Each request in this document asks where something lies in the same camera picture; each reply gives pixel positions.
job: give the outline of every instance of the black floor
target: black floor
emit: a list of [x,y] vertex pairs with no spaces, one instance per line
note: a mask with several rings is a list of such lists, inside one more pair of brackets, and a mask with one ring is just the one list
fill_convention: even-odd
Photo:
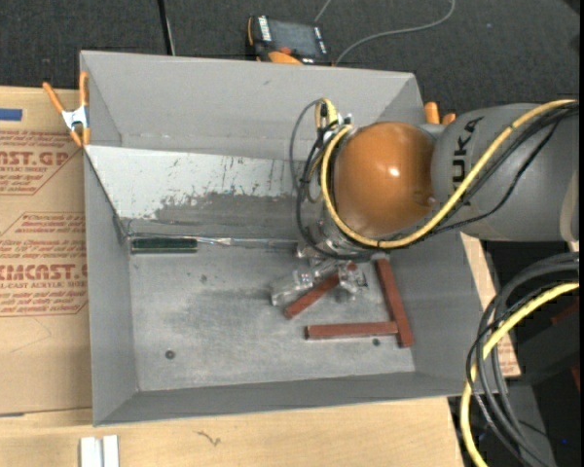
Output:
[[[248,16],[311,22],[326,0],[165,1],[178,54],[244,58]],[[367,35],[432,22],[449,8],[450,0],[333,0],[319,23],[337,55]],[[350,54],[346,66],[414,72],[423,100],[438,101],[444,112],[578,97],[579,12],[580,0],[456,0],[442,25],[376,40]],[[49,80],[75,88],[82,49],[163,54],[156,0],[0,0],[0,85],[39,87]],[[500,283],[564,248],[486,246]],[[563,443],[579,442],[572,380],[558,376],[537,397],[550,436],[560,439],[558,464],[579,465]],[[492,465],[512,465],[489,445],[490,459],[498,458]]]

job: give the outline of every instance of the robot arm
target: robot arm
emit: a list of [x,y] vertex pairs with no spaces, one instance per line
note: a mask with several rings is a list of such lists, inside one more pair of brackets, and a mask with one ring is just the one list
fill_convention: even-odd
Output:
[[456,227],[488,240],[575,240],[578,145],[579,103],[567,100],[482,109],[440,130],[333,126],[310,163],[323,197],[313,246],[363,255]]

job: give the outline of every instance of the black pole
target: black pole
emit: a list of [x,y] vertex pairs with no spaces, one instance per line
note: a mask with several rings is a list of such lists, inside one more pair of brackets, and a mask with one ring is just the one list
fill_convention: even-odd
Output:
[[175,55],[175,46],[173,45],[173,38],[171,36],[171,26],[166,17],[166,8],[164,7],[164,0],[158,1],[158,11],[160,12],[160,22],[163,26],[164,47],[167,55]]

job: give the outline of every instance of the wooden board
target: wooden board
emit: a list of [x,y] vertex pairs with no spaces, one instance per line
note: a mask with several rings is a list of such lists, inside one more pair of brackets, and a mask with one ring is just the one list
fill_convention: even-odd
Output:
[[461,467],[443,398],[93,428],[91,410],[0,418],[0,466],[77,466],[80,438],[118,435],[122,467]]

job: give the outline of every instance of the cable bundle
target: cable bundle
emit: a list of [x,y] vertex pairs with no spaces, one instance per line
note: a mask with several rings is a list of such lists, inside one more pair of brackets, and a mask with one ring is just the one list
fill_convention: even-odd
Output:
[[[460,402],[463,440],[478,467],[487,466],[487,463],[476,448],[469,423],[472,394],[494,434],[523,465],[547,465],[524,434],[510,405],[508,389],[499,364],[497,344],[513,327],[541,306],[578,289],[578,278],[579,253],[564,253],[542,260],[524,269],[508,282],[483,313],[478,338],[467,355],[467,383]],[[531,287],[533,282],[539,283],[535,289]],[[507,302],[515,294],[519,295],[519,299],[509,306]],[[489,356],[492,357],[490,375],[485,366],[485,360]],[[477,379],[482,387],[480,393],[472,391]],[[493,394],[493,388],[497,389],[497,397]],[[522,452],[528,453],[533,461],[526,460]]]

